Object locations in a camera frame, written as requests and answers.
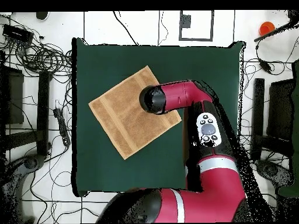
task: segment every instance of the robot control buttons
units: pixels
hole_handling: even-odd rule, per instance
[[[212,124],[204,124],[201,127],[201,133],[204,135],[212,135],[215,132],[216,132],[216,129]]]
[[[201,113],[196,120],[196,125],[201,145],[216,147],[221,143],[217,120],[211,113]]]
[[[204,136],[204,137],[203,137],[203,141],[204,141],[204,142],[207,142],[208,140],[210,140],[210,138],[209,138],[208,136]]]

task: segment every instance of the towel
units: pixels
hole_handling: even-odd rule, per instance
[[[139,94],[148,85],[158,85],[146,66],[89,103],[93,114],[123,159],[127,159],[182,119],[174,110],[164,115],[145,112]]]

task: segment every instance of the green tabletop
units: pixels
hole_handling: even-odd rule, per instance
[[[123,160],[88,103],[148,65],[159,83],[186,79],[208,83],[218,94],[236,131],[242,45],[85,45],[77,39],[77,190],[184,188],[183,122]]]

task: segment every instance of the orange cap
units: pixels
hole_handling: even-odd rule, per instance
[[[270,33],[275,29],[275,26],[272,22],[264,22],[259,28],[259,35],[263,36],[267,33]]]

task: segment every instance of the red robot arm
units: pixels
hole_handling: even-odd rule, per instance
[[[245,192],[213,98],[201,84],[187,80],[146,87],[140,94],[140,104],[154,114],[185,108],[186,190],[142,189],[119,195],[98,222],[110,221],[107,210],[120,207],[129,197],[129,208],[118,221],[231,222],[245,200]]]

